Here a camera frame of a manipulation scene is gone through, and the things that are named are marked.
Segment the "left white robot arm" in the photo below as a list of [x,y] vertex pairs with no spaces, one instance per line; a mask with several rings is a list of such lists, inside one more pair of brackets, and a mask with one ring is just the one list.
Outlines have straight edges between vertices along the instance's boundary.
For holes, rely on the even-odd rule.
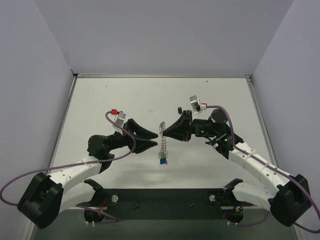
[[88,140],[88,155],[76,166],[57,172],[36,174],[17,204],[17,209],[38,228],[49,226],[59,213],[78,204],[96,206],[103,199],[103,187],[91,179],[110,167],[115,159],[112,150],[123,147],[139,154],[157,146],[157,133],[138,125],[132,118],[124,131],[111,135],[92,135]]

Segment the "blue capped key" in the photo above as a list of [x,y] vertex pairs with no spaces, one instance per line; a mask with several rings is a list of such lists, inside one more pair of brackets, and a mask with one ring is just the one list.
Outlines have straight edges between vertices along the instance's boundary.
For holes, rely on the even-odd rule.
[[159,164],[160,165],[167,165],[168,164],[167,158],[166,157],[160,158]]

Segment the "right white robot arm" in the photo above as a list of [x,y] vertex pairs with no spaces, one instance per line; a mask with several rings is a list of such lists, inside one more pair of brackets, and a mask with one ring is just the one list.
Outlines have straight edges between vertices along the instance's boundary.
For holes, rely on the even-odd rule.
[[192,136],[207,139],[227,160],[239,165],[262,185],[262,188],[237,180],[231,192],[238,202],[246,202],[269,211],[282,225],[290,227],[311,208],[310,188],[307,179],[280,170],[251,148],[234,133],[226,110],[216,108],[208,119],[194,119],[189,110],[163,132],[163,136],[188,142]]

